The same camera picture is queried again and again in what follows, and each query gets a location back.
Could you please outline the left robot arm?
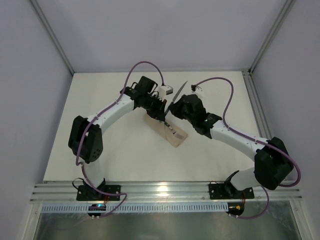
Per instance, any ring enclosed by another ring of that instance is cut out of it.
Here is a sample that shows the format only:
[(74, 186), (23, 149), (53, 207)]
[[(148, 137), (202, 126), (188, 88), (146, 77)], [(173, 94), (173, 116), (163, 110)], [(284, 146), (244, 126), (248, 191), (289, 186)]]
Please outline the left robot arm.
[(99, 158), (103, 152), (103, 134), (124, 115), (142, 108), (151, 118), (164, 121), (165, 99), (170, 87), (142, 76), (139, 82), (124, 86), (120, 95), (109, 106), (88, 117), (77, 116), (72, 123), (68, 147), (75, 155), (75, 164), (81, 167), (85, 183), (93, 191), (106, 195), (102, 190), (105, 178)]

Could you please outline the knife with green handle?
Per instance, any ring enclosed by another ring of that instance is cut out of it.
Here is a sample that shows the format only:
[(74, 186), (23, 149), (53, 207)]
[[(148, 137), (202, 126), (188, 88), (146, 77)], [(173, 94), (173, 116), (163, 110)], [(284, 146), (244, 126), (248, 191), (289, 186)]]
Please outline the knife with green handle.
[(182, 90), (184, 89), (184, 87), (186, 86), (188, 81), (185, 81), (182, 86), (178, 89), (178, 91), (176, 92), (175, 96), (173, 97), (171, 103), (168, 105), (167, 109), (164, 111), (164, 115), (166, 116), (169, 113), (170, 110), (170, 106), (173, 105), (175, 103), (175, 101), (177, 100), (178, 96), (180, 95), (180, 93), (182, 92)]

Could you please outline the beige cloth napkin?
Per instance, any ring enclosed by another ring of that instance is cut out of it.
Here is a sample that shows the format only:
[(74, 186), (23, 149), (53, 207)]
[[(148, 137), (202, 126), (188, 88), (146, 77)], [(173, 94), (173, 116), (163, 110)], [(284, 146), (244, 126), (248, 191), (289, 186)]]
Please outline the beige cloth napkin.
[(178, 139), (178, 138), (174, 137), (172, 135), (171, 131), (168, 128), (166, 128), (161, 121), (153, 119), (147, 114), (145, 114), (143, 116), (143, 120), (154, 132), (156, 132), (163, 139), (165, 139), (167, 142), (169, 142), (174, 148), (179, 147), (188, 137), (188, 134), (184, 130), (182, 130), (175, 123), (173, 123), (169, 120), (166, 120), (166, 121), (175, 124), (178, 128), (180, 128), (182, 131), (185, 132), (185, 136), (183, 139)]

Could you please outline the fork with green handle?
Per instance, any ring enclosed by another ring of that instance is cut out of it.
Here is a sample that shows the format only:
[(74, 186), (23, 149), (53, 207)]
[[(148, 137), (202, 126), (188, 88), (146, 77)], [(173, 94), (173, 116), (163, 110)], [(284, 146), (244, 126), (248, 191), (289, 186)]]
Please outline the fork with green handle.
[(182, 140), (185, 137), (185, 132), (182, 131), (179, 127), (177, 127), (175, 124), (170, 123), (169, 121), (162, 121), (161, 123), (163, 123), (164, 126), (168, 128), (172, 135), (177, 139)]

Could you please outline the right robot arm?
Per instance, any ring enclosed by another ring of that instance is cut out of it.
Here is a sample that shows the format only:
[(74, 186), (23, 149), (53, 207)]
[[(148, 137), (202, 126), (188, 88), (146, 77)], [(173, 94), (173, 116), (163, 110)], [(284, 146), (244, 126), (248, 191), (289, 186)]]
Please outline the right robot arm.
[(232, 131), (222, 117), (206, 111), (195, 94), (183, 95), (169, 111), (176, 118), (188, 121), (198, 134), (225, 143), (253, 161), (253, 167), (237, 170), (224, 181), (222, 189), (230, 198), (236, 198), (252, 187), (275, 190), (294, 169), (281, 139), (246, 136), (240, 130)]

